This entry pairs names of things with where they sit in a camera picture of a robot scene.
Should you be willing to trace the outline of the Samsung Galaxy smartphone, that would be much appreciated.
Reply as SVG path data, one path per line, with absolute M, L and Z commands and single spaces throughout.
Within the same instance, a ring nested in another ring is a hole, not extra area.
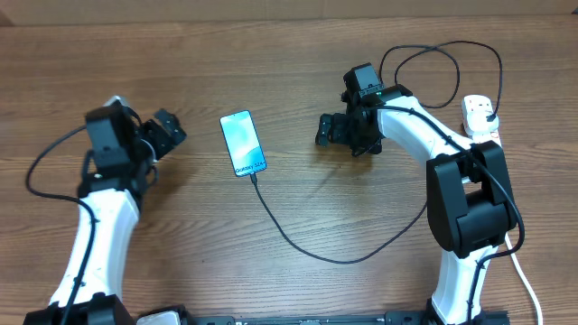
M 239 111 L 223 116 L 219 123 L 235 175 L 244 177 L 264 171 L 266 158 L 251 113 Z

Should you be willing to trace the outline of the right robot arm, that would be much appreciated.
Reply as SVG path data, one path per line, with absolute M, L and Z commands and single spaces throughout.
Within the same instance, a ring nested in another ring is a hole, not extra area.
M 429 228 L 442 249 L 437 286 L 423 324 L 507 324 L 504 311 L 484 311 L 480 296 L 491 259 L 520 216 L 504 152 L 477 144 L 426 112 L 407 88 L 386 87 L 374 67 L 348 71 L 344 113 L 323 114 L 315 142 L 347 145 L 352 156 L 379 154 L 392 140 L 425 169 Z

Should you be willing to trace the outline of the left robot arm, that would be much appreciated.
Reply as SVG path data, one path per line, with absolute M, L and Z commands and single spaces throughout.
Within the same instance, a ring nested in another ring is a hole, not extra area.
M 91 147 L 82 161 L 76 196 L 36 190 L 32 178 L 25 178 L 31 194 L 79 207 L 65 274 L 49 305 L 27 313 L 25 325 L 135 323 L 122 303 L 132 232 L 144 195 L 158 181 L 156 164 L 186 138 L 176 115 L 160 109 L 142 121 L 119 96 L 89 111 L 81 130 Z

